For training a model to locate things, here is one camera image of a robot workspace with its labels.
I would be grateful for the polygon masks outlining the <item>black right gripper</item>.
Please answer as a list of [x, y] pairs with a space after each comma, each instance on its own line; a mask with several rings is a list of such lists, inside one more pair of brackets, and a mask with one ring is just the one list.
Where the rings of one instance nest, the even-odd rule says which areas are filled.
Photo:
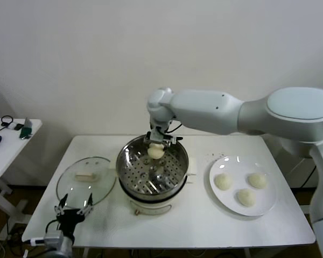
[[156, 126], [148, 131], [144, 137], [144, 142], [163, 142], [163, 146], [169, 148], [172, 145], [170, 137], [162, 132], [159, 126]]

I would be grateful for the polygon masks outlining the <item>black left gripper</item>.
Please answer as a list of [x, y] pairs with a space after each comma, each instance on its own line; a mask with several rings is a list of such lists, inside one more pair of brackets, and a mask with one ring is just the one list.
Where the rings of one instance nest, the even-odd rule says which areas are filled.
[[68, 194], [65, 194], [60, 200], [59, 204], [54, 207], [57, 220], [60, 223], [59, 230], [62, 231], [66, 237], [72, 237], [75, 231], [76, 225], [85, 220], [85, 216], [89, 215], [93, 210], [93, 195], [89, 195], [85, 206], [82, 209], [70, 209], [65, 210]]

